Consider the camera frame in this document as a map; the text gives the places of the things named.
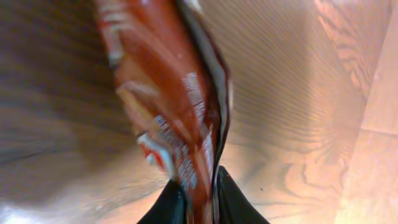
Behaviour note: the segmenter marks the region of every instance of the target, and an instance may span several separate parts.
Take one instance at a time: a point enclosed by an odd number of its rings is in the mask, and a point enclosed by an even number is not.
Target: snack bag
[[[183,1],[96,0],[98,24],[145,158],[185,192],[188,223],[214,223],[229,126],[227,69]]]

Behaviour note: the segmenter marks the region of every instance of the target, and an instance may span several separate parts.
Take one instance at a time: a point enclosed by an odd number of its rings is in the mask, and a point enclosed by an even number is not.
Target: red chip bag
[[[229,125],[227,77],[217,82],[205,69],[175,1],[97,0],[97,5],[116,93],[138,145],[182,186],[189,221],[213,223],[216,150]]]

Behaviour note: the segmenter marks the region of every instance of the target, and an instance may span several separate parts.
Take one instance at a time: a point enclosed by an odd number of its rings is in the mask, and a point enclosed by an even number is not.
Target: wooden floor
[[[233,73],[221,163],[255,208],[398,223],[395,0],[193,2]],[[136,223],[167,182],[134,146],[92,15],[0,1],[0,223]]]

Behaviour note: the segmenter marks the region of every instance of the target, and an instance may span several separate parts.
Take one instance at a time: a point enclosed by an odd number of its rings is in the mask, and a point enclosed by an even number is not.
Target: wood grain
[[[398,134],[398,9],[395,8],[382,48],[362,128]]]
[[[315,0],[315,4],[348,75],[367,98],[394,0]]]
[[[398,9],[381,51],[368,105],[347,174],[338,223],[398,222]]]
[[[388,22],[385,2],[363,2],[350,8],[374,16],[350,20],[366,41],[355,71],[371,70],[382,41],[365,22]],[[371,73],[355,72],[358,91],[319,2],[198,3],[233,73],[221,163],[271,223],[333,223]],[[92,13],[86,1],[0,1],[0,223],[129,223],[165,184],[132,146]]]
[[[336,224],[398,222],[398,136],[362,130]]]
[[[366,104],[366,92],[358,91],[320,21],[318,3],[201,2],[233,72],[235,111],[226,150],[264,155],[265,163],[239,186],[271,223],[334,222]],[[370,14],[363,4],[351,8]],[[361,44],[379,51],[384,34],[361,35],[367,41]],[[356,75],[371,80],[372,73]]]
[[[0,223],[95,223],[167,181],[134,146],[88,3],[0,1]]]

